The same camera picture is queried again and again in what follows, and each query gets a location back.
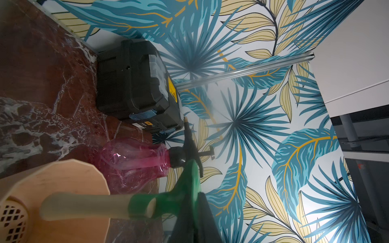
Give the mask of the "green toy rake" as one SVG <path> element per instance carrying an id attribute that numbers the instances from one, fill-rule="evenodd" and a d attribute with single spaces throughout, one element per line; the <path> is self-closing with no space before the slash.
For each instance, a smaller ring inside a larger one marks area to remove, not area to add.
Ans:
<path id="1" fill-rule="evenodd" d="M 185 196 L 195 210 L 201 191 L 200 169 L 195 160 L 184 166 L 174 188 L 159 194 L 81 195 L 57 192 L 44 199 L 39 210 L 46 221 L 79 218 L 151 219 L 178 216 Z"/>

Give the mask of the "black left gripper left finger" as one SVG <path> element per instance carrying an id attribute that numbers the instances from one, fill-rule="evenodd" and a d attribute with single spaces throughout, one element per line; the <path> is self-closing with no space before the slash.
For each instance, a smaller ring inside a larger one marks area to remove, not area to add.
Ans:
<path id="1" fill-rule="evenodd" d="M 168 243 L 194 243 L 195 226 L 192 203 L 189 195 L 185 196 Z"/>

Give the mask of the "pink spray bottle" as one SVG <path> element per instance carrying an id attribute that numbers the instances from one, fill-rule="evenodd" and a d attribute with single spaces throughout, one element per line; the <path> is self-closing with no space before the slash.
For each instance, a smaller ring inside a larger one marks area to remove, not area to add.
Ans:
<path id="1" fill-rule="evenodd" d="M 171 169 L 184 168 L 191 159 L 199 166 L 200 177 L 204 177 L 201 158 L 215 159 L 214 147 L 199 152 L 186 116 L 183 121 L 183 146 L 167 148 L 162 143 L 146 144 L 123 138 L 112 140 L 101 149 L 99 161 L 118 173 L 120 182 L 115 190 L 119 194 L 139 192 L 147 183 L 168 176 Z"/>

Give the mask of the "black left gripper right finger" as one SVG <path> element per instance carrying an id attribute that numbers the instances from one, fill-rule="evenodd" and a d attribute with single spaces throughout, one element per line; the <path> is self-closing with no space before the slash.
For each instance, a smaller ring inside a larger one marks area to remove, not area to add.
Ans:
<path id="1" fill-rule="evenodd" d="M 206 195 L 202 192 L 198 196 L 199 223 L 197 229 L 198 243 L 222 243 L 219 228 L 213 218 Z"/>

